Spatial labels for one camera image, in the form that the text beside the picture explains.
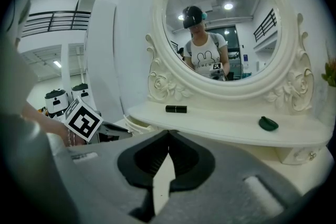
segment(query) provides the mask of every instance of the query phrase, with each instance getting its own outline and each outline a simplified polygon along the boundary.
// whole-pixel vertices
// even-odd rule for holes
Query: white t-shirt
[[[188,53],[186,46],[184,47],[184,57],[191,57],[191,63],[195,67],[195,71],[207,78],[210,78],[210,68],[214,63],[220,63],[221,57],[219,55],[219,49],[223,46],[227,46],[227,42],[220,34],[216,34],[218,40],[218,48],[208,34],[208,40],[202,46],[196,46],[191,41],[191,56]]]

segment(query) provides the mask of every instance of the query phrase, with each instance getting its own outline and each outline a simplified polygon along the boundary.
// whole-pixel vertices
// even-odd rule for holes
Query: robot
[[[62,116],[66,109],[69,107],[68,94],[65,90],[52,90],[44,97],[46,107],[50,118],[58,117],[62,121]]]
[[[89,87],[86,83],[82,83],[80,85],[74,86],[71,91],[72,98],[76,99],[80,97],[87,105],[91,105],[91,97],[89,95]]]

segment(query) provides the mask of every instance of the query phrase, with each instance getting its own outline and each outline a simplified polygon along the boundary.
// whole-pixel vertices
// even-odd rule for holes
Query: oval mirror
[[[163,17],[176,57],[209,79],[254,76],[277,51],[274,0],[168,0]]]

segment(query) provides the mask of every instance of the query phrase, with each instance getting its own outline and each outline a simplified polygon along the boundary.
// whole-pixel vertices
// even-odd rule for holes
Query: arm
[[[227,46],[223,46],[222,48],[219,49],[220,50],[220,62],[223,64],[223,69],[224,69],[224,73],[227,76],[227,74],[229,74],[230,72],[230,63],[229,63],[229,55],[227,52]]]
[[[61,122],[53,120],[42,113],[35,110],[28,102],[26,102],[22,116],[26,119],[36,121],[41,129],[46,133],[58,134],[65,145],[68,145],[68,128]],[[85,141],[76,135],[76,145],[85,145]]]
[[[184,57],[184,62],[187,64],[187,66],[189,66],[191,69],[195,70],[195,67],[193,65],[193,63],[191,62],[191,58],[190,57]]]
[[[224,74],[227,76],[230,72],[230,63],[229,63],[229,53],[227,51],[227,42],[224,37],[220,34],[216,34],[218,39],[218,50],[220,52],[220,62],[223,65]]]

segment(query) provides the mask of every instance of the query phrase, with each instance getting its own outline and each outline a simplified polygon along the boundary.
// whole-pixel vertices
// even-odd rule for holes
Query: railing
[[[267,14],[265,20],[262,21],[260,26],[254,32],[254,37],[256,38],[256,42],[261,39],[272,27],[277,25],[277,20],[274,14],[274,10],[272,9],[269,14]]]
[[[53,31],[87,30],[90,16],[90,12],[71,10],[30,14],[23,37]]]
[[[174,49],[177,51],[178,44],[177,44],[177,43],[175,43],[175,42],[173,42],[173,41],[171,41],[171,43],[172,43],[172,46],[174,47]]]

